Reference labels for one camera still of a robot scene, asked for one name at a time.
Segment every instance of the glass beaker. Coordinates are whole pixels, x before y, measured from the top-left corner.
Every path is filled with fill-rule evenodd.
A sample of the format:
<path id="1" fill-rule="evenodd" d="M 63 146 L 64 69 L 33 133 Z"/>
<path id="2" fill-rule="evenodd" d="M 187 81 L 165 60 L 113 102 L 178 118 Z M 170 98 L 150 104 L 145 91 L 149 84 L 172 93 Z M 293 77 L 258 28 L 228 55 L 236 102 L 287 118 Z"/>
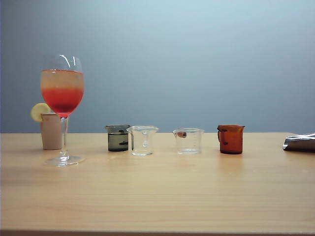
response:
<path id="1" fill-rule="evenodd" d="M 241 154 L 243 152 L 244 127 L 237 124 L 221 124 L 218 126 L 221 153 Z"/>
<path id="2" fill-rule="evenodd" d="M 178 154 L 201 153 L 201 137 L 205 131 L 199 128 L 178 128 L 173 130 Z"/>
<path id="3" fill-rule="evenodd" d="M 108 137 L 109 151 L 127 151 L 128 150 L 128 132 L 129 124 L 111 124 L 105 126 Z"/>
<path id="4" fill-rule="evenodd" d="M 150 155 L 153 153 L 153 135 L 158 128 L 151 125 L 137 125 L 127 129 L 131 134 L 131 149 L 133 155 Z"/>

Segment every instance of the red liquid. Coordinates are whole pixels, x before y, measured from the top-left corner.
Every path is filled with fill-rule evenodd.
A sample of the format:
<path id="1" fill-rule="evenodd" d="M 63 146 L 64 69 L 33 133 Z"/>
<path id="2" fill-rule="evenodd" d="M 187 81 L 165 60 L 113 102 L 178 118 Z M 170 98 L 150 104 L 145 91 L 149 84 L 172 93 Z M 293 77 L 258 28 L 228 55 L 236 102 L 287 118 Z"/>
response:
<path id="1" fill-rule="evenodd" d="M 61 118 L 67 118 L 83 97 L 80 88 L 42 88 L 41 93 L 48 106 Z"/>

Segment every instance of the small beaker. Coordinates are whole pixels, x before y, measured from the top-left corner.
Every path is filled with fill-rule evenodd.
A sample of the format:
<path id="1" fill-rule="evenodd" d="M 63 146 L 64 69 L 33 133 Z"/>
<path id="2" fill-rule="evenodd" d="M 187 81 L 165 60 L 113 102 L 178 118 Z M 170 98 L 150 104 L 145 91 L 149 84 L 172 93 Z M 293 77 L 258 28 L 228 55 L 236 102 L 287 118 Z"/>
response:
<path id="1" fill-rule="evenodd" d="M 61 149 L 61 122 L 56 113 L 42 113 L 43 122 L 40 123 L 41 139 L 44 150 Z"/>
<path id="2" fill-rule="evenodd" d="M 221 124 L 218 126 L 221 153 L 241 154 L 243 152 L 244 127 L 237 124 Z"/>
<path id="3" fill-rule="evenodd" d="M 205 131 L 199 128 L 178 128 L 173 130 L 178 154 L 201 153 L 201 137 Z"/>
<path id="4" fill-rule="evenodd" d="M 131 134 L 131 149 L 133 155 L 150 155 L 153 153 L 153 135 L 158 128 L 151 125 L 137 125 L 127 129 Z"/>
<path id="5" fill-rule="evenodd" d="M 107 140 L 109 151 L 127 151 L 128 150 L 128 132 L 129 124 L 111 124 L 105 126 L 107 129 Z"/>

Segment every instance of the orange liquid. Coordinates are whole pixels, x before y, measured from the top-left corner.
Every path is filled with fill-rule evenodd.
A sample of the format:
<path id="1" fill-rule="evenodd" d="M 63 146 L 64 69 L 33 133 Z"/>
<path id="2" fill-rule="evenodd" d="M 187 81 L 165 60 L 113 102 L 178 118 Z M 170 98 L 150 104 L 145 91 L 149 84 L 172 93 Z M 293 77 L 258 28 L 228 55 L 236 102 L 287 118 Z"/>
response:
<path id="1" fill-rule="evenodd" d="M 60 117 L 66 118 L 83 97 L 83 74 L 77 71 L 43 70 L 41 93 L 48 106 Z"/>

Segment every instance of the glass base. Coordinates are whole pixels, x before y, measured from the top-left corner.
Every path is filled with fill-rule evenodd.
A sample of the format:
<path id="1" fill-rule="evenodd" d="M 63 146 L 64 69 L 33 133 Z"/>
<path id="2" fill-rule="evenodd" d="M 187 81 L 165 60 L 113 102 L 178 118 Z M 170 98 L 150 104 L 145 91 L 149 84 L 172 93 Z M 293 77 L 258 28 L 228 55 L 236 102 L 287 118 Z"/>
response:
<path id="1" fill-rule="evenodd" d="M 135 156 L 147 156 L 147 155 L 151 155 L 153 153 L 153 151 L 133 151 L 131 152 L 132 155 Z"/>
<path id="2" fill-rule="evenodd" d="M 198 149 L 181 149 L 177 151 L 178 154 L 199 154 L 201 150 Z"/>
<path id="3" fill-rule="evenodd" d="M 84 161 L 85 158 L 80 156 L 57 156 L 55 158 L 45 161 L 46 165 L 49 166 L 69 166 L 77 165 L 79 162 Z"/>

